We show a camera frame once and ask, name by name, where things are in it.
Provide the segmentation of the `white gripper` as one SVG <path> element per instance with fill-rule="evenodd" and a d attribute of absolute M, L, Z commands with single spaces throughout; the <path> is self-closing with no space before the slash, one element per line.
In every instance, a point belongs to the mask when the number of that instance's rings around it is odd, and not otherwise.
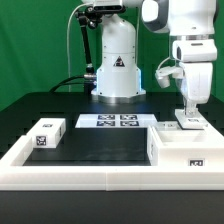
<path fill-rule="evenodd" d="M 214 40 L 175 40 L 172 44 L 172 56 L 183 69 L 180 91 L 184 96 L 184 114 L 196 117 L 197 104 L 205 104 L 210 97 L 212 62 L 217 59 Z"/>

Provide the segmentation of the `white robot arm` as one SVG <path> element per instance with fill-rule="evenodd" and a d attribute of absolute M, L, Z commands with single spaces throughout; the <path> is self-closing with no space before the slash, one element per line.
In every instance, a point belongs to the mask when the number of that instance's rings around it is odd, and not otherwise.
<path fill-rule="evenodd" d="M 217 48 L 212 35 L 217 0 L 82 0 L 85 18 L 92 27 L 102 26 L 102 64 L 92 95 L 110 102 L 130 101 L 146 94 L 136 62 L 136 30 L 120 17 L 127 8 L 141 10 L 142 22 L 153 33 L 170 35 L 172 67 L 156 70 L 166 88 L 174 77 L 184 99 L 183 114 L 194 117 L 211 91 Z"/>

